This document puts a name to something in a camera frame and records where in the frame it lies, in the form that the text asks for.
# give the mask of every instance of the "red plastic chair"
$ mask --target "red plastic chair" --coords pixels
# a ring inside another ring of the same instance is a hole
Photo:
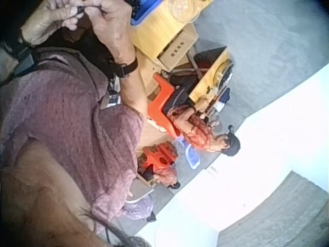
[[[153,78],[158,82],[161,91],[156,96],[148,107],[148,115],[152,118],[158,125],[164,127],[166,131],[173,137],[178,138],[180,136],[180,131],[171,123],[167,116],[162,112],[162,108],[175,91],[173,85],[171,85],[164,77],[159,73],[155,73]]]

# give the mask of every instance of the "hand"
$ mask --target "hand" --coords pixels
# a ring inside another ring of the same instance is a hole
[[[44,0],[21,28],[25,41],[32,45],[45,42],[60,27],[77,29],[76,6],[83,6],[82,0]]]
[[[116,63],[131,64],[136,57],[128,33],[131,6],[124,0],[87,0],[84,6],[94,6],[85,8],[85,13],[92,22],[94,33],[110,50]]]

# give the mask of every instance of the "strap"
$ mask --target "strap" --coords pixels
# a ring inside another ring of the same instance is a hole
[[[120,77],[120,78],[126,78],[128,77],[128,75],[135,71],[138,67],[138,60],[137,60],[137,57],[135,59],[134,62],[132,62],[131,64],[127,65],[125,63],[123,64],[113,64],[113,69],[114,69],[114,72],[115,74]]]

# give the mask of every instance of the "watch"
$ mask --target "watch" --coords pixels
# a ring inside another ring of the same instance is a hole
[[[22,31],[12,34],[4,43],[4,49],[8,54],[13,56],[18,61],[23,61],[31,54],[33,46],[26,42],[22,36]]]
[[[114,73],[120,78],[128,77],[131,72],[133,72],[137,69],[137,67],[138,67],[137,57],[136,57],[135,61],[129,65],[127,65],[125,63],[121,63],[121,64],[113,63],[112,64]]]

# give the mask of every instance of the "hair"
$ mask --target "hair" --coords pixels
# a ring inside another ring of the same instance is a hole
[[[85,215],[105,227],[105,233],[108,243],[111,243],[108,231],[110,231],[121,241],[121,243],[119,243],[118,245],[114,245],[114,247],[151,247],[151,245],[146,240],[140,237],[128,237],[126,233],[116,228],[113,224],[106,223],[104,220],[93,216],[90,212],[86,212]]]
[[[167,188],[179,189],[180,188],[180,182],[177,182],[174,185],[169,185]]]

